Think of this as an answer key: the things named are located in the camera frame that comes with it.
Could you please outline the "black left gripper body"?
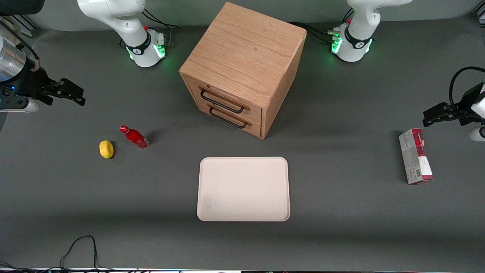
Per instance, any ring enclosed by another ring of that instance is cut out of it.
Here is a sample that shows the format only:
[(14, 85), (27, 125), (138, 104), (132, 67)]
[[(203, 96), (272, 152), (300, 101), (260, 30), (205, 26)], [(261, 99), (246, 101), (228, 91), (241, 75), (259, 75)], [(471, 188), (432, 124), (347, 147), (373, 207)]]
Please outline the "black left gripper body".
[(465, 92), (461, 101), (456, 105), (460, 113), (459, 123), (461, 126), (474, 122), (483, 126), (485, 119), (484, 83), (479, 83)]

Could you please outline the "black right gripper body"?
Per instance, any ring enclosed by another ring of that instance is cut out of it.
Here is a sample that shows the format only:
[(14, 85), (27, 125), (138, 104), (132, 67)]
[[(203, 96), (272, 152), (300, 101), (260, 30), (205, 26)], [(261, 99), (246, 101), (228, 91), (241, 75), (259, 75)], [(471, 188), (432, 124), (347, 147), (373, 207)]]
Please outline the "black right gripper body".
[(1, 81), (1, 110), (38, 110), (40, 101), (36, 96), (43, 94), (43, 88), (52, 81), (44, 69), (36, 72), (27, 69)]

